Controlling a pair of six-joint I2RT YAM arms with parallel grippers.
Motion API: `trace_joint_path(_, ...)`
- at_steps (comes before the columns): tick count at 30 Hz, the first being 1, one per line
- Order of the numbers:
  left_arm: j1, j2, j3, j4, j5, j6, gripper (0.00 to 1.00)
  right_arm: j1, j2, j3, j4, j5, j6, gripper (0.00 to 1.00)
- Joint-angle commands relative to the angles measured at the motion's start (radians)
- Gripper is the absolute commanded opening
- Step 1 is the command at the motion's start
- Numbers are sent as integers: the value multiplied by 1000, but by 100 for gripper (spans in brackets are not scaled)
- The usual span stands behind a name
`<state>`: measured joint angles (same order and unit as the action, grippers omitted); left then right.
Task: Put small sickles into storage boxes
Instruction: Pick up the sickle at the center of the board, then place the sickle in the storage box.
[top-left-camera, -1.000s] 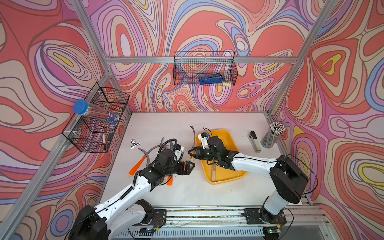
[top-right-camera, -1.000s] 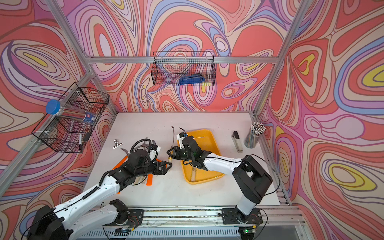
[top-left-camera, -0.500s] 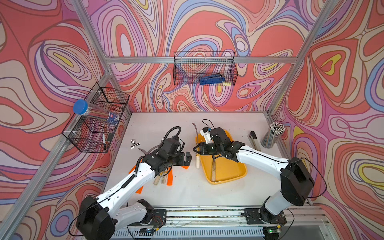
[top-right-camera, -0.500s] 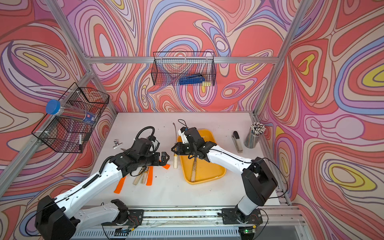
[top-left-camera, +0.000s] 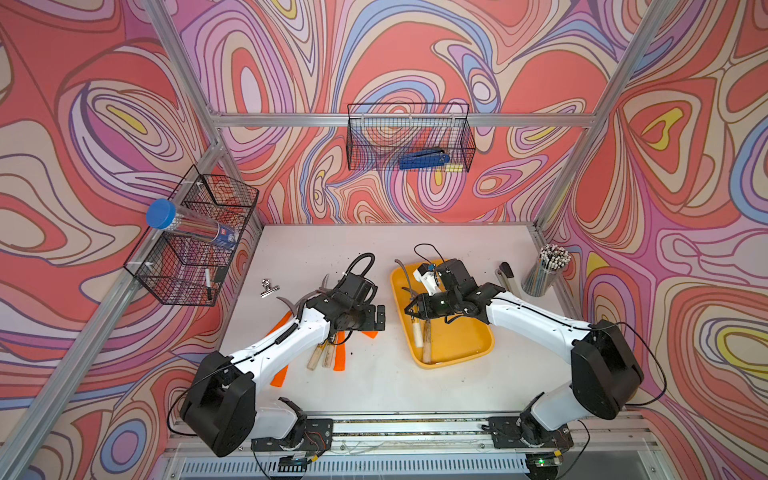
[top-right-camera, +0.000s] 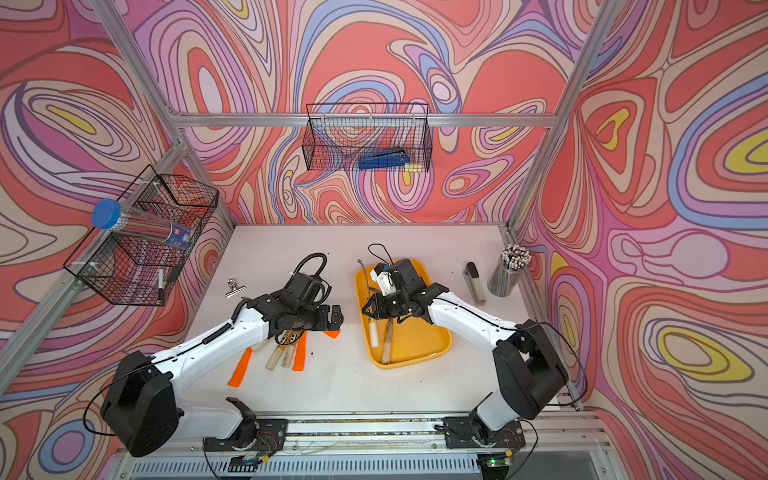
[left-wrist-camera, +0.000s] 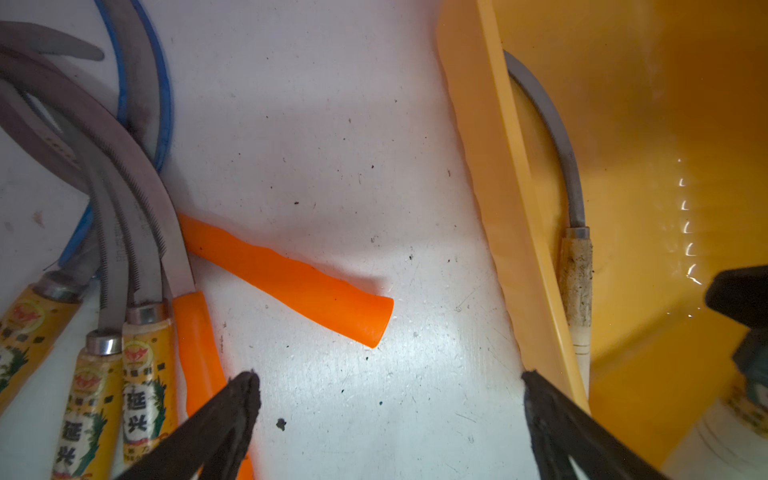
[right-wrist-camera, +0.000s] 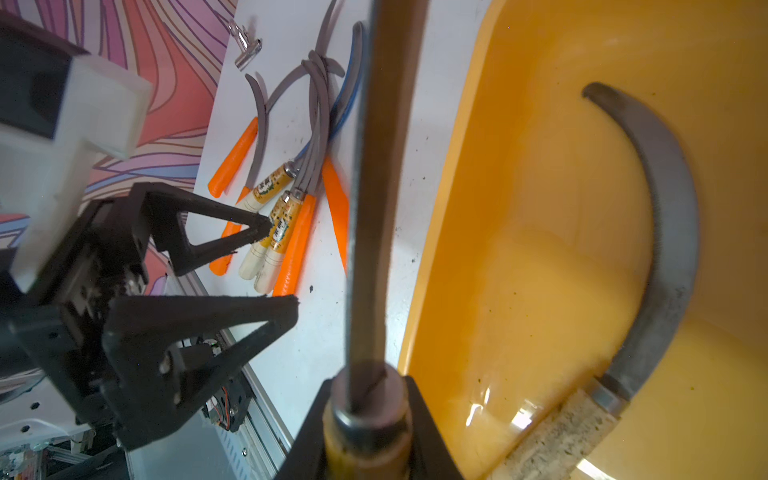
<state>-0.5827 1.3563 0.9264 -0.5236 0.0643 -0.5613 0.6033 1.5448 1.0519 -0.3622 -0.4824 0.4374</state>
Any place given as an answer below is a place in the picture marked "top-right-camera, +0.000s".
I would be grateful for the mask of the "yellow plastic tray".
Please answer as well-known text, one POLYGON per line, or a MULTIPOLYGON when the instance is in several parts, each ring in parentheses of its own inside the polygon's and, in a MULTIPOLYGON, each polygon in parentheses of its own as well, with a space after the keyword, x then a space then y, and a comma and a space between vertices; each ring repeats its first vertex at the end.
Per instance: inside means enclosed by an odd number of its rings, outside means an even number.
POLYGON ((370 361, 383 370, 415 365, 436 359, 452 347, 453 338, 449 330, 430 325, 422 319, 407 319, 401 324, 394 323, 391 362, 380 363, 384 332, 387 322, 376 321, 380 345, 372 348, 369 342, 368 318, 360 314, 363 343, 370 361))

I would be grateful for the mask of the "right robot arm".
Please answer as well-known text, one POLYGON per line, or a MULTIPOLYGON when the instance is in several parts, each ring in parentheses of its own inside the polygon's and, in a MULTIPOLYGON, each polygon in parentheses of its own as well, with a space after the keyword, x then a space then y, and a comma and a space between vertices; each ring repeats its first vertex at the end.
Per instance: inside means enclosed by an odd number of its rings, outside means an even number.
POLYGON ((545 331, 532 319, 505 321, 465 302, 437 282, 420 276, 408 258, 378 263, 364 271, 369 290, 361 313, 373 321, 419 319, 455 333, 493 357, 497 388, 456 428, 447 418, 448 440, 493 447, 506 428, 538 417, 568 382, 568 372, 545 331))

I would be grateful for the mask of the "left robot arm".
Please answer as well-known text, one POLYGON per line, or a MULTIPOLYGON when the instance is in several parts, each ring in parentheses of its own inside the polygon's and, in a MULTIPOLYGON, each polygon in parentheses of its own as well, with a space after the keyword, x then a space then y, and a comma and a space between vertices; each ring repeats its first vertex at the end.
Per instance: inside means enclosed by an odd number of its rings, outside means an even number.
POLYGON ((242 299, 219 326, 152 355, 127 355, 106 389, 102 420, 134 457, 187 439, 276 453, 282 440, 243 401, 228 397, 203 406, 186 401, 184 393, 220 364, 264 342, 287 347, 307 332, 339 331, 343 315, 339 306, 327 304, 331 291, 319 271, 296 267, 284 287, 242 299))

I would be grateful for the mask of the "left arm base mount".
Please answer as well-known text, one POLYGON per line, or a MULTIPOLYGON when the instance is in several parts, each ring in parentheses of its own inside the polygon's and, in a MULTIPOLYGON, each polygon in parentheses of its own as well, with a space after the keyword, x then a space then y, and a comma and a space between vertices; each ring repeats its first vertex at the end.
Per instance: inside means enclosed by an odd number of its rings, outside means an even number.
POLYGON ((287 419, 245 419, 234 433, 225 439, 205 437, 205 452, 259 452, 274 454, 281 451, 287 437, 287 419))

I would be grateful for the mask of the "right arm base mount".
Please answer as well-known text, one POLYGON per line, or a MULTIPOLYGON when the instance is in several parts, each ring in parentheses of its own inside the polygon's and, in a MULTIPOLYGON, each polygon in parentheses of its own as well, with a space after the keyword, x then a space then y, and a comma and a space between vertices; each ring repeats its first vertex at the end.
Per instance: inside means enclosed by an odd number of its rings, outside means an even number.
POLYGON ((434 429, 444 436, 448 449, 501 448, 515 452, 526 446, 518 420, 492 430, 476 416, 448 416, 435 424, 434 429))

